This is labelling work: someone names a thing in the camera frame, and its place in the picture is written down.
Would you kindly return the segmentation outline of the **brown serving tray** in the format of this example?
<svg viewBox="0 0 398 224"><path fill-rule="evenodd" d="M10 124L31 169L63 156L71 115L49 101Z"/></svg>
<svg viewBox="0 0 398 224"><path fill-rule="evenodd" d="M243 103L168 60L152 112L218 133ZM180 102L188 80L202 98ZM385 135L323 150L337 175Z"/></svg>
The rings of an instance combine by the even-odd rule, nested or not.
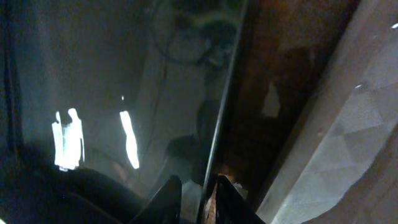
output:
<svg viewBox="0 0 398 224"><path fill-rule="evenodd" d="M279 160L266 223L397 222L397 2L362 1Z"/></svg>

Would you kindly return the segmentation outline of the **black plastic tray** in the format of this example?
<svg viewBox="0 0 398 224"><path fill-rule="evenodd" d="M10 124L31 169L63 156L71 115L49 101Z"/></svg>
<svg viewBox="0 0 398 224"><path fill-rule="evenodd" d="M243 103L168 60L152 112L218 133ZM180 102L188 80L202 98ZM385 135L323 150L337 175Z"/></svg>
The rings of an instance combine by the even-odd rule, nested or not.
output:
<svg viewBox="0 0 398 224"><path fill-rule="evenodd" d="M205 211L247 1L1 2L1 222Z"/></svg>

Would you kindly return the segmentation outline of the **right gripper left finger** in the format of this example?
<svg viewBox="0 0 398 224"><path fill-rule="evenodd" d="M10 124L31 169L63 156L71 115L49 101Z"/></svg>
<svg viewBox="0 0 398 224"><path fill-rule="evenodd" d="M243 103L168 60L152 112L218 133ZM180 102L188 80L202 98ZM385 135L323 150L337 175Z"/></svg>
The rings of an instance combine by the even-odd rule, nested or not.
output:
<svg viewBox="0 0 398 224"><path fill-rule="evenodd" d="M129 224L179 224L182 182L172 175Z"/></svg>

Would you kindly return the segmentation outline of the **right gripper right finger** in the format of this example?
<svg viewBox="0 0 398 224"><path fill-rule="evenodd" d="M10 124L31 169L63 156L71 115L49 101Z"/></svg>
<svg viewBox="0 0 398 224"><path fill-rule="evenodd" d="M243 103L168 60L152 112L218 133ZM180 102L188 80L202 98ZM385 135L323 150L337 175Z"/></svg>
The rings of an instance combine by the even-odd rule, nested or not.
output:
<svg viewBox="0 0 398 224"><path fill-rule="evenodd" d="M233 184L223 175L219 175L216 180L215 223L266 224L248 207Z"/></svg>

